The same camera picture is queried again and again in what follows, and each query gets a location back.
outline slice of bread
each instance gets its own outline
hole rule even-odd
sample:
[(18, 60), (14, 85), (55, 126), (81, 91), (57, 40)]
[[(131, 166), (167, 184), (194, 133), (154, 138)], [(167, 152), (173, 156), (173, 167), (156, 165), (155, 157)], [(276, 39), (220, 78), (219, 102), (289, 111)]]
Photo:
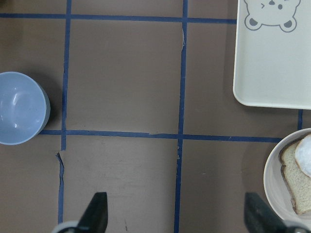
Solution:
[(292, 206), (296, 214), (311, 211), (311, 178), (305, 175), (295, 161), (295, 149), (299, 141), (286, 146), (279, 154), (281, 172), (292, 196)]

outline blue bowl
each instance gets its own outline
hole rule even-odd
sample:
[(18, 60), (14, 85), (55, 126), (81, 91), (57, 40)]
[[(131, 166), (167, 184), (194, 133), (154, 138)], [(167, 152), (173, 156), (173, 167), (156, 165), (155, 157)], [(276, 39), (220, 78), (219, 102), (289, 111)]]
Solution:
[(33, 79), (0, 73), (0, 143), (17, 145), (40, 133), (50, 117), (50, 101)]

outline bear face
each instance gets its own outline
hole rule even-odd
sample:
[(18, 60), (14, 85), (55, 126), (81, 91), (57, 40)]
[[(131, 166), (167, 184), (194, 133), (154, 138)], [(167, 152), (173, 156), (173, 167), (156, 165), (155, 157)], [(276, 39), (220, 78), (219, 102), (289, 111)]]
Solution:
[(258, 30), (262, 25), (279, 26), (284, 32), (292, 32), (297, 22), (294, 18), (301, 0), (244, 0), (248, 16), (245, 25)]

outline white tray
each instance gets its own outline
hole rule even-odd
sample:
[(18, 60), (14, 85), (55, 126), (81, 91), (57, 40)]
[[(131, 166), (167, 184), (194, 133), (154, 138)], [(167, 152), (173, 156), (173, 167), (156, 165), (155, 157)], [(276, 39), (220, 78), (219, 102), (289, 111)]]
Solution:
[(239, 0), (233, 93), (248, 106), (311, 109), (310, 0)]

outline white bowl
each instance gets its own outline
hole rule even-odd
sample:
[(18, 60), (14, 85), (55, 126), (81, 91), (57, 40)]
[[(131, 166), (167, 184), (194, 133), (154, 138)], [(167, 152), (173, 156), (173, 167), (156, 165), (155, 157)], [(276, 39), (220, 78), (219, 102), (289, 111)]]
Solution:
[(0, 143), (17, 145), (42, 131), (50, 101), (33, 79), (18, 72), (0, 73)]
[(280, 151), (289, 143), (311, 133), (311, 129), (294, 132), (281, 140), (271, 151), (263, 174), (266, 197), (275, 213), (287, 226), (300, 226), (311, 229), (311, 213), (297, 215), (291, 204), (291, 195), (281, 174)]

